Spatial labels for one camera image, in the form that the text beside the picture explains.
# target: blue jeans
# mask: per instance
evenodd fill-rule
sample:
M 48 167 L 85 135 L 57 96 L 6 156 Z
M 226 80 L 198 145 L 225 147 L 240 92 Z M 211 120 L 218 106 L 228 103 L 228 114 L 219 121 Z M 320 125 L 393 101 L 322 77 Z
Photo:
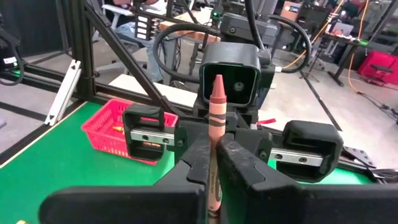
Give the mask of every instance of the blue jeans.
M 157 64 L 155 57 L 154 57 L 154 52 L 153 52 L 153 48 L 154 48 L 154 40 L 142 40 L 142 39 L 138 39 L 134 37 L 135 34 L 135 26 L 136 23 L 135 22 L 128 22 L 126 24 L 123 24 L 121 26 L 119 26 L 118 28 L 116 28 L 116 33 L 121 34 L 121 35 L 125 35 L 128 37 L 131 37 L 137 41 L 139 41 L 140 43 L 143 44 L 143 46 L 145 46 L 147 48 L 147 55 L 148 55 L 148 69 L 149 71 L 147 72 L 149 78 L 152 80 L 152 82 L 159 82 L 161 80 L 163 80 L 163 75 L 160 72 L 160 68 L 159 65 Z

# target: red basket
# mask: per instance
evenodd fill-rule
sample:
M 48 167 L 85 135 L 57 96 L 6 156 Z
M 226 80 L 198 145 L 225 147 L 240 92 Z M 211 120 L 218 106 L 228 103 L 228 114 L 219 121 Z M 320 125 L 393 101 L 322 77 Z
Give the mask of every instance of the red basket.
M 157 161 L 144 161 L 131 157 L 127 151 L 126 140 L 123 132 L 113 127 L 123 127 L 123 111 L 132 103 L 119 99 L 109 100 L 99 111 L 97 111 L 81 129 L 87 134 L 94 149 L 114 154 L 149 165 L 156 165 Z M 174 127 L 178 116 L 164 113 L 164 123 L 168 127 Z

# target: green table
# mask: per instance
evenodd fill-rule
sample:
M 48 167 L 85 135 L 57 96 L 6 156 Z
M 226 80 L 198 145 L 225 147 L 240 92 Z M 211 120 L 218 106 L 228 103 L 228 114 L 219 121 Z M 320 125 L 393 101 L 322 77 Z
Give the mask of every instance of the green table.
M 174 165 L 171 152 L 156 166 L 96 151 L 81 125 L 101 105 L 86 103 L 0 169 L 0 223 L 38 223 L 40 203 L 70 186 L 152 185 Z M 359 174 L 336 169 L 321 184 L 367 184 Z

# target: concrete floor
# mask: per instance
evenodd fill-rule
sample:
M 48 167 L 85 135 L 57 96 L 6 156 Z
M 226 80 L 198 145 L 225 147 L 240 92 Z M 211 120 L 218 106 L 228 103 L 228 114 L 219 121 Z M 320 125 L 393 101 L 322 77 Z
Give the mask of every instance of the concrete floor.
M 94 50 L 95 66 L 106 65 L 110 61 L 117 59 L 117 56 L 104 42 L 95 43 Z M 183 41 L 181 51 L 184 57 L 182 57 L 179 72 L 184 73 L 188 71 L 188 61 L 192 53 L 192 46 Z M 134 53 L 134 56 L 137 60 L 147 60 L 145 49 Z M 26 60 L 33 61 L 38 58 L 32 57 Z M 286 52 L 277 51 L 273 61 L 277 65 L 286 65 L 289 63 L 288 58 L 291 57 Z M 66 72 L 70 60 L 69 56 L 62 55 L 39 65 Z M 198 66 L 195 68 L 194 75 L 197 75 L 197 69 Z M 337 66 L 327 65 L 326 70 L 336 71 Z M 120 69 L 102 73 L 96 81 L 109 83 L 122 72 L 123 70 Z M 320 80 L 317 83 L 310 79 L 310 82 L 341 127 L 341 134 L 345 144 L 365 150 L 380 168 L 396 167 L 395 161 L 398 161 L 398 125 L 395 124 L 396 121 L 386 116 L 371 102 L 357 95 L 349 87 L 347 70 L 343 72 L 340 78 L 346 84 L 343 88 L 338 86 L 326 72 L 313 70 L 311 74 Z M 398 91 L 364 83 L 357 80 L 357 74 L 352 74 L 352 76 L 352 82 L 356 88 L 392 108 L 398 108 Z M 273 126 L 278 126 L 279 128 L 283 128 L 285 122 L 291 119 L 331 123 L 305 80 L 299 79 L 299 77 L 298 73 L 277 73 L 274 78 L 276 88 L 270 91 L 261 110 L 265 111 L 270 118 L 276 118 L 277 122 Z M 14 87 L 0 86 L 0 102 L 43 114 L 48 113 L 54 97 L 54 93 L 25 85 Z M 42 124 L 40 121 L 4 110 L 0 110 L 0 119 L 7 121 L 7 126 L 0 129 L 0 136 L 7 136 L 7 138 L 0 137 L 0 152 L 6 150 Z

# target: red crayon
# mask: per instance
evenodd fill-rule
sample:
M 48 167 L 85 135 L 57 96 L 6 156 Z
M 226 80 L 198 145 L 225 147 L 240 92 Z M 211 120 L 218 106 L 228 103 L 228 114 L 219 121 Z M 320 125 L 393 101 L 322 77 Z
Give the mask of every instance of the red crayon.
M 210 95 L 209 105 L 209 137 L 211 141 L 210 159 L 210 184 L 208 209 L 216 215 L 221 206 L 221 186 L 218 178 L 218 166 L 216 157 L 216 145 L 225 134 L 226 122 L 226 95 L 224 91 L 223 76 L 217 75 Z

